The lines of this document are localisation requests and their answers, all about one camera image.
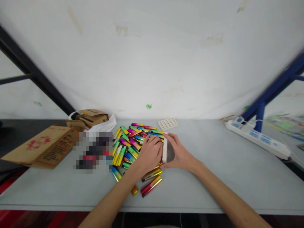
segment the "brown cardboard box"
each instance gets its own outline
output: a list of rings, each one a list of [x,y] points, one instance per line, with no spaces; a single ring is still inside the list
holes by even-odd
[[[83,115],[78,115],[76,119],[83,121],[89,127],[108,121],[108,114],[96,109],[85,109],[79,112]]]
[[[85,123],[82,122],[81,120],[65,120],[64,121],[68,127],[77,127],[80,129],[80,131],[85,130]]]
[[[77,127],[52,125],[1,159],[17,164],[55,168],[79,141]]]

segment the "red printed logo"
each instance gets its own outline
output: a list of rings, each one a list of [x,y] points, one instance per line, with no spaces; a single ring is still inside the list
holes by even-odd
[[[51,138],[49,136],[42,136],[39,139],[32,140],[29,144],[26,150],[34,150],[38,149],[42,145],[45,145],[51,141]]]

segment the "hand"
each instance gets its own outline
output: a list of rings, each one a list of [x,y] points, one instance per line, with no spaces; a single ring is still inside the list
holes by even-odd
[[[138,166],[142,176],[157,166],[162,158],[163,148],[164,144],[159,137],[148,135],[145,138],[141,151],[133,164]]]
[[[177,135],[168,133],[163,136],[171,143],[175,157],[173,161],[163,164],[161,168],[181,168],[192,172],[198,160],[186,150]]]

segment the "green mark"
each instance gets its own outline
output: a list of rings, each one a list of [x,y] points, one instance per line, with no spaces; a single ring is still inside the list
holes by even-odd
[[[42,106],[42,104],[41,104],[40,102],[33,101],[33,103],[34,103],[35,105],[39,106],[39,107],[41,107],[41,106]]]
[[[249,109],[249,108],[250,108],[250,106],[247,105],[247,106],[243,107],[243,111],[246,111],[246,110]]]
[[[147,109],[151,109],[152,108],[152,104],[147,104],[146,107],[147,107]]]

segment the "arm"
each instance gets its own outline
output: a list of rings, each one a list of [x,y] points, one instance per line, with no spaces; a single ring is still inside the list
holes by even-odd
[[[236,195],[202,162],[194,158],[181,144],[177,135],[169,133],[164,136],[170,141],[175,157],[165,168],[182,168],[195,174],[206,186],[212,196],[221,205],[236,227],[271,227],[244,200]]]
[[[146,137],[136,161],[120,181],[97,204],[79,228],[110,227],[134,185],[161,160],[163,143],[157,136]]]

